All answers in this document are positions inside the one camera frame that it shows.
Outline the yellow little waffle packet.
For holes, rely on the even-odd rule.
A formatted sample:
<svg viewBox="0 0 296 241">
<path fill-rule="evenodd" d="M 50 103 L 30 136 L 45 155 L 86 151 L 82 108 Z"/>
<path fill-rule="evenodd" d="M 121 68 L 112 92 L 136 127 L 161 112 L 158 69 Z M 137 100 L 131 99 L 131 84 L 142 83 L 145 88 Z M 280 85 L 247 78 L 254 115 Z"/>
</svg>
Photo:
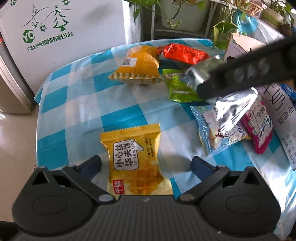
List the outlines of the yellow little waffle packet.
<svg viewBox="0 0 296 241">
<path fill-rule="evenodd" d="M 121 195 L 172 195 L 159 166 L 160 124 L 104 132 L 100 140 L 109 158 L 107 192 Z"/>
</svg>

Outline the wicker basket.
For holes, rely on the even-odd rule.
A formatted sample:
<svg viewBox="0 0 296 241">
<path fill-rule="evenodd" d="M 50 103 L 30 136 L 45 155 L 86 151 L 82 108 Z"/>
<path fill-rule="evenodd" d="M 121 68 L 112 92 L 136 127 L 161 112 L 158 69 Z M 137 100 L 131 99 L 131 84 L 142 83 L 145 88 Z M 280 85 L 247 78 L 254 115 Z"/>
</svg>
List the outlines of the wicker basket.
<svg viewBox="0 0 296 241">
<path fill-rule="evenodd" d="M 250 16 L 255 16 L 267 9 L 267 5 L 261 0 L 233 0 L 232 2 L 239 10 Z"/>
</svg>

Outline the white metal plant stand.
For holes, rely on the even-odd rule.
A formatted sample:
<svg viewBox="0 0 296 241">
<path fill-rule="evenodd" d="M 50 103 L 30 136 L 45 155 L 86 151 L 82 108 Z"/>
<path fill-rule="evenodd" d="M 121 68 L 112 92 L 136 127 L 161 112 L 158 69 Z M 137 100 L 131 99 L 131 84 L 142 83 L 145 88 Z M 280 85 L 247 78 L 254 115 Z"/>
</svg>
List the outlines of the white metal plant stand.
<svg viewBox="0 0 296 241">
<path fill-rule="evenodd" d="M 158 1 L 152 6 L 151 39 L 207 39 L 218 5 L 218 1 Z"/>
</svg>

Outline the white box with green print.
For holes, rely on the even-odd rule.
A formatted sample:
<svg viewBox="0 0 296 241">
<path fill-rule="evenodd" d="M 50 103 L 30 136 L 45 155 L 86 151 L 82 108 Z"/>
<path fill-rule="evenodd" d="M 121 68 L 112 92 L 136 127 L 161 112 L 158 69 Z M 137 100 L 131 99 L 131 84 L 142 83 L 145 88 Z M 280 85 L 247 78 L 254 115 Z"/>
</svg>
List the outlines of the white box with green print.
<svg viewBox="0 0 296 241">
<path fill-rule="evenodd" d="M 7 1 L 1 34 L 36 92 L 50 73 L 111 47 L 139 42 L 141 19 L 126 1 Z"/>
</svg>

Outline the light blue white packet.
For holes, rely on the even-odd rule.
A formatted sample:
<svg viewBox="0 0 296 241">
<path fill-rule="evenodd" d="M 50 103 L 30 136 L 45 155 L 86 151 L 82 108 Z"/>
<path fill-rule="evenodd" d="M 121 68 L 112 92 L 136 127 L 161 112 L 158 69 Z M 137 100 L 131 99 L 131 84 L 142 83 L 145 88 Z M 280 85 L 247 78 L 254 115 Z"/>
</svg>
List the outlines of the light blue white packet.
<svg viewBox="0 0 296 241">
<path fill-rule="evenodd" d="M 190 109 L 197 121 L 199 138 L 206 156 L 222 147 L 252 139 L 240 122 L 231 130 L 221 133 L 217 121 L 217 109 L 213 105 L 191 106 Z"/>
</svg>

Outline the pink white Amerza packet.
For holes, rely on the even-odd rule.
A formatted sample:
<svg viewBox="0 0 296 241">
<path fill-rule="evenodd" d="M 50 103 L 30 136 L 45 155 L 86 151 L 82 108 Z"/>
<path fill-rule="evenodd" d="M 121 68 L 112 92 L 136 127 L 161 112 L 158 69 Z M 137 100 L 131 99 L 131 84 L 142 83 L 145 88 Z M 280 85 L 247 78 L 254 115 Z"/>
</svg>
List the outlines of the pink white Amerza packet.
<svg viewBox="0 0 296 241">
<path fill-rule="evenodd" d="M 255 153 L 263 154 L 273 138 L 273 122 L 260 96 L 245 112 L 241 121 L 252 138 Z"/>
</svg>

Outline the blue checkered tablecloth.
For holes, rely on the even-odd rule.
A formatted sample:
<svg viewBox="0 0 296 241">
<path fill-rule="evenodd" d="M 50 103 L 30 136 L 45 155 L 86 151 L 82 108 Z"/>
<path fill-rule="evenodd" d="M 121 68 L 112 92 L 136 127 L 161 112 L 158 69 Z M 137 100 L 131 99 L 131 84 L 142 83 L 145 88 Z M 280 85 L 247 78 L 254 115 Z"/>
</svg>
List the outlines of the blue checkered tablecloth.
<svg viewBox="0 0 296 241">
<path fill-rule="evenodd" d="M 194 156 L 231 170 L 255 166 L 281 207 L 275 234 L 286 238 L 295 222 L 295 171 L 278 136 L 273 136 L 262 155 L 254 152 L 251 141 L 243 140 L 206 156 L 190 104 L 171 101 L 164 82 L 130 85 L 108 78 L 129 49 L 130 45 L 113 47 L 76 60 L 47 77 L 35 97 L 39 104 L 37 165 L 56 169 L 99 155 L 102 171 L 92 181 L 106 188 L 109 163 L 100 134 L 159 123 L 158 160 L 175 197 L 200 182 L 191 172 Z"/>
</svg>

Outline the silver foil snack bag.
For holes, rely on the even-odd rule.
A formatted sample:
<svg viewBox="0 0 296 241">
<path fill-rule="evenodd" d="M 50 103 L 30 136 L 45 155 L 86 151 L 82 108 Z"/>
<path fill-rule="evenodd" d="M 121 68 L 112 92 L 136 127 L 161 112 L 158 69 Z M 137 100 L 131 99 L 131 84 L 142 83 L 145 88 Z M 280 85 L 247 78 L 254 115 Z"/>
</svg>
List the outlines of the silver foil snack bag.
<svg viewBox="0 0 296 241">
<path fill-rule="evenodd" d="M 224 94 L 218 86 L 209 83 L 213 78 L 210 73 L 224 62 L 216 55 L 189 67 L 182 75 L 181 81 L 197 93 L 198 97 L 214 104 L 217 110 L 218 133 L 225 134 L 233 129 L 245 112 L 248 111 L 258 97 L 255 88 Z"/>
</svg>

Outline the patterned white table cover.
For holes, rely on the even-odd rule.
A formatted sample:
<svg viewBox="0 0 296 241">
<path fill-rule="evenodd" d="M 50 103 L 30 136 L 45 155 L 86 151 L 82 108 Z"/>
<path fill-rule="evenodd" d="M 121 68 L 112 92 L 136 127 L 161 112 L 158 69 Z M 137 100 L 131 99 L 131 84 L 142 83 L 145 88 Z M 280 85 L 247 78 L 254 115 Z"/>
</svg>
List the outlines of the patterned white table cover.
<svg viewBox="0 0 296 241">
<path fill-rule="evenodd" d="M 282 33 L 280 33 L 277 29 L 273 28 L 261 19 L 256 20 L 257 28 L 253 33 L 249 34 L 250 37 L 264 44 L 271 44 L 273 42 L 285 39 L 285 36 Z"/>
</svg>

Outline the red snack packet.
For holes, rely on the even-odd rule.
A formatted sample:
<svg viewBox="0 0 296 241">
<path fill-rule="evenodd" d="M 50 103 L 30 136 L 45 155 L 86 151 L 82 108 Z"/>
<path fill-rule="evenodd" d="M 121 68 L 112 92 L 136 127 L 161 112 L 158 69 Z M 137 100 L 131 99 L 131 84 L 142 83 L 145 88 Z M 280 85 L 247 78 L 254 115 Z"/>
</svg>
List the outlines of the red snack packet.
<svg viewBox="0 0 296 241">
<path fill-rule="evenodd" d="M 177 43 L 170 43 L 166 46 L 157 47 L 157 51 L 159 54 L 163 53 L 165 58 L 190 65 L 195 65 L 210 58 L 207 52 Z"/>
</svg>

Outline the orange yellow snack bag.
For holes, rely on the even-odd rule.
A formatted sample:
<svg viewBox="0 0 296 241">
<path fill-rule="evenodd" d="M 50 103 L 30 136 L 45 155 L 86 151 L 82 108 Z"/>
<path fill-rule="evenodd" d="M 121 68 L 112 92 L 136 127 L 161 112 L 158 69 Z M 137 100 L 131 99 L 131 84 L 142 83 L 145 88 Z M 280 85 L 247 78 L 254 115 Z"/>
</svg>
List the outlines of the orange yellow snack bag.
<svg viewBox="0 0 296 241">
<path fill-rule="evenodd" d="M 159 73 L 158 48 L 149 45 L 132 47 L 125 61 L 108 77 L 131 84 L 152 85 L 163 81 Z"/>
</svg>

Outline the green snack packet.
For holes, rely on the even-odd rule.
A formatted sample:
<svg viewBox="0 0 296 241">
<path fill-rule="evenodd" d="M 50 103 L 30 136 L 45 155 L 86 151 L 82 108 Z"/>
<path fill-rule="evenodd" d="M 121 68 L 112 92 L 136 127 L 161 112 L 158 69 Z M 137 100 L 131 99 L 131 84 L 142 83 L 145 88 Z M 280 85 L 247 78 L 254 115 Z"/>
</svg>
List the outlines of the green snack packet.
<svg viewBox="0 0 296 241">
<path fill-rule="evenodd" d="M 163 70 L 163 76 L 169 91 L 169 99 L 179 103 L 202 102 L 197 93 L 180 80 L 183 72 L 183 70 L 177 69 Z"/>
</svg>

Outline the green striped plant pot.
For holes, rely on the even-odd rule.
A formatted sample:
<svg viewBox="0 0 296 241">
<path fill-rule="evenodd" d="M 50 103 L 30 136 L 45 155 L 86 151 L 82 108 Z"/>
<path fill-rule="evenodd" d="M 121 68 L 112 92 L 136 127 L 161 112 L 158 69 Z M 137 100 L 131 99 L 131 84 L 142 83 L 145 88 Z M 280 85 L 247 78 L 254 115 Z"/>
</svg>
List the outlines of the green striped plant pot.
<svg viewBox="0 0 296 241">
<path fill-rule="evenodd" d="M 269 7 L 261 13 L 260 18 L 275 27 L 278 27 L 284 20 L 283 16 Z"/>
</svg>

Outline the open cardboard milk box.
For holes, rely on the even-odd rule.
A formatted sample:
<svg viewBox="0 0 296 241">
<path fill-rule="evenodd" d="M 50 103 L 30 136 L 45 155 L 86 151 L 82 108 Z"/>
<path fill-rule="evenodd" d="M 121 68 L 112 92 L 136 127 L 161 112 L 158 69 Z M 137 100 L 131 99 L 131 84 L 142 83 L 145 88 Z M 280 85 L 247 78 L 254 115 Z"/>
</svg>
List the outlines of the open cardboard milk box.
<svg viewBox="0 0 296 241">
<path fill-rule="evenodd" d="M 251 37 L 232 33 L 227 44 L 224 60 L 238 58 L 250 51 L 264 47 L 265 44 Z M 256 89 L 263 99 L 267 112 L 289 163 L 295 170 L 295 107 L 283 89 L 284 84 L 267 84 Z"/>
</svg>

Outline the blue foil snack bag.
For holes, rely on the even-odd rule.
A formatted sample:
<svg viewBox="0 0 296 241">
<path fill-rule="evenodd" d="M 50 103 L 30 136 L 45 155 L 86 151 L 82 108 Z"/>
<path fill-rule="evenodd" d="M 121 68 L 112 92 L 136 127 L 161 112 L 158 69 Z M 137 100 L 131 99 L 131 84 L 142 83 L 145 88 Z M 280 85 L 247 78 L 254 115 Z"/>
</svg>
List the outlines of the blue foil snack bag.
<svg viewBox="0 0 296 241">
<path fill-rule="evenodd" d="M 289 96 L 292 102 L 296 102 L 296 91 L 289 87 L 287 84 L 281 84 L 280 87 Z"/>
</svg>

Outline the green pothos plant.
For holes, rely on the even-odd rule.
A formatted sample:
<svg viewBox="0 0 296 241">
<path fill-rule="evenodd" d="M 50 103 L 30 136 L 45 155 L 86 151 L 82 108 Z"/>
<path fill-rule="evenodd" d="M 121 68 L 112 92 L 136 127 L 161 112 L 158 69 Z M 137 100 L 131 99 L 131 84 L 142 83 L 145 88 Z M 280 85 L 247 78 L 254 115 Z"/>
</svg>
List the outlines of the green pothos plant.
<svg viewBox="0 0 296 241">
<path fill-rule="evenodd" d="M 164 27 L 172 30 L 188 32 L 198 31 L 206 15 L 207 1 L 128 1 L 134 6 L 133 18 L 136 20 L 142 8 L 149 9 L 161 18 Z M 238 24 L 234 23 L 233 15 L 236 12 L 225 1 L 222 9 L 222 20 L 213 26 L 212 38 L 214 46 L 220 50 L 226 49 L 226 43 L 231 33 L 239 31 Z"/>
</svg>

